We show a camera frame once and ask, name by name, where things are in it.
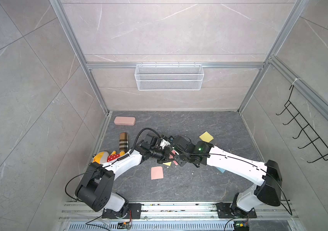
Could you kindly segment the pink memo pad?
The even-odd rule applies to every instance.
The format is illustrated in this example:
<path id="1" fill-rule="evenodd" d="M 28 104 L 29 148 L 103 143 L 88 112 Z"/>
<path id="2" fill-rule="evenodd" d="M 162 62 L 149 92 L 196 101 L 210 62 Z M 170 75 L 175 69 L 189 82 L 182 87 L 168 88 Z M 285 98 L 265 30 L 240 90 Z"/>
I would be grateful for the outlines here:
<path id="1" fill-rule="evenodd" d="M 172 150 L 170 155 L 169 155 L 169 158 L 173 161 L 173 163 L 175 165 L 178 165 L 177 161 L 176 161 L 176 157 L 177 157 L 177 152 L 175 150 Z"/>

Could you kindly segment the pink torn memo page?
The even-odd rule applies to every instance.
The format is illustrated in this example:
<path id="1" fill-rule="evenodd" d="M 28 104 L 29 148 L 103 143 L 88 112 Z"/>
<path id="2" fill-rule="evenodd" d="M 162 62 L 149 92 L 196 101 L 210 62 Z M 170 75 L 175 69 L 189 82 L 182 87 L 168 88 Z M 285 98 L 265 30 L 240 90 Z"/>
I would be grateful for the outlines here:
<path id="1" fill-rule="evenodd" d="M 151 180 L 158 180 L 164 178 L 163 167 L 152 167 L 151 168 Z"/>

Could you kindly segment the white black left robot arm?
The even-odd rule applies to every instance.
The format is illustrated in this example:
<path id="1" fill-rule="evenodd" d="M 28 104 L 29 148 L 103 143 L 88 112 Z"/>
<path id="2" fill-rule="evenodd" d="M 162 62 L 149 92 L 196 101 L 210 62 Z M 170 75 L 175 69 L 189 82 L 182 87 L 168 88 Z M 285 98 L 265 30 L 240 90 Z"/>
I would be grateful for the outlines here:
<path id="1" fill-rule="evenodd" d="M 74 196 L 67 194 L 75 201 L 83 202 L 95 212 L 109 210 L 118 218 L 128 213 L 129 202 L 123 196 L 113 193 L 114 181 L 126 171 L 153 158 L 158 162 L 169 161 L 171 142 L 174 137 L 159 135 L 154 129 L 143 128 L 136 136 L 131 149 L 115 160 L 99 164 L 94 161 L 88 165 L 81 177 Z"/>

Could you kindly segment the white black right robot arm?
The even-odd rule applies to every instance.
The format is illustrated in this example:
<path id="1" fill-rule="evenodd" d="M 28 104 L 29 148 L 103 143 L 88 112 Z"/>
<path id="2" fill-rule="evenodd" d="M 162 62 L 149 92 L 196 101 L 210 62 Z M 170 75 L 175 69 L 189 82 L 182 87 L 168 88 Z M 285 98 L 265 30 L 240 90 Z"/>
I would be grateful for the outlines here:
<path id="1" fill-rule="evenodd" d="M 175 152 L 179 164 L 186 162 L 199 167 L 201 164 L 221 168 L 252 182 L 247 190 L 235 194 L 230 211 L 235 217 L 247 216 L 256 206 L 266 204 L 281 206 L 282 176 L 277 162 L 258 162 L 249 160 L 205 142 L 193 144 L 182 136 L 170 138 L 170 147 Z"/>

